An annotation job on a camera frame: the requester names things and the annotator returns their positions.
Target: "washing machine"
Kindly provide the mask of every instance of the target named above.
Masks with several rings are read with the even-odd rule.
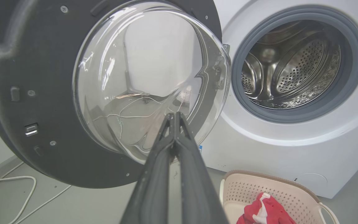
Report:
[[[232,83],[202,143],[207,166],[334,197],[358,170],[358,2],[216,5]]]
[[[358,170],[358,3],[0,0],[0,136],[29,166],[132,183],[178,111],[208,167],[332,198]]]

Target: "transparent door glass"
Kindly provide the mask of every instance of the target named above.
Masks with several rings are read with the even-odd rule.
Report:
[[[74,70],[83,127],[106,149],[144,163],[165,115],[182,112],[199,144],[230,82],[230,59],[203,24],[164,2],[129,2],[89,32]]]

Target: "power cord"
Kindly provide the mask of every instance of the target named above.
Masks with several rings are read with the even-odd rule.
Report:
[[[7,173],[5,173],[2,177],[0,177],[0,181],[7,181],[7,180],[20,180],[20,179],[31,179],[34,181],[33,184],[33,188],[31,189],[30,194],[28,195],[26,201],[24,202],[21,210],[19,211],[19,213],[17,214],[17,216],[11,221],[9,222],[9,224],[13,224],[23,213],[24,209],[27,206],[28,201],[30,200],[31,196],[34,193],[35,190],[35,186],[37,185],[37,180],[35,179],[35,177],[32,176],[19,176],[19,177],[6,177],[8,174],[10,174],[12,171],[14,171],[15,169],[17,169],[19,166],[21,166],[22,164],[24,164],[24,162],[21,162],[19,165],[15,166],[13,169],[9,170]],[[44,205],[48,204],[49,202],[51,202],[52,200],[54,200],[55,198],[57,198],[59,195],[61,195],[62,193],[64,193],[66,190],[68,190],[71,187],[71,185],[69,185],[68,187],[66,187],[64,190],[62,190],[60,193],[58,193],[57,195],[55,195],[54,197],[52,197],[50,200],[47,200],[45,203],[43,203],[42,205],[40,205],[39,207],[37,207],[36,209],[34,209],[32,212],[30,212],[28,215],[26,215],[25,217],[23,217],[21,220],[19,220],[18,222],[16,222],[15,224],[19,224],[21,223],[23,220],[25,220],[27,217],[29,217],[30,215],[32,215],[33,213],[35,213],[37,210],[39,210],[41,207],[43,207]]]

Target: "basket handle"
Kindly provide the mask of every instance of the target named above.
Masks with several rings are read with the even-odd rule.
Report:
[[[225,179],[220,181],[220,187],[219,187],[219,200],[220,200],[220,204],[222,204],[223,206],[223,190],[225,187]]]
[[[339,224],[338,218],[335,216],[334,212],[329,207],[327,207],[327,205],[320,202],[319,206],[320,206],[319,213],[320,213],[320,216],[321,216],[324,224],[327,224],[327,223],[325,222],[323,214],[321,213],[322,208],[327,211],[329,216],[332,218],[332,221],[334,221],[334,224]]]

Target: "stainless steel drum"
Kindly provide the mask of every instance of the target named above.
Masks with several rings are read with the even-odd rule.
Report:
[[[315,21],[284,24],[264,35],[242,70],[244,93],[260,106],[288,109],[319,97],[337,76],[341,48]]]

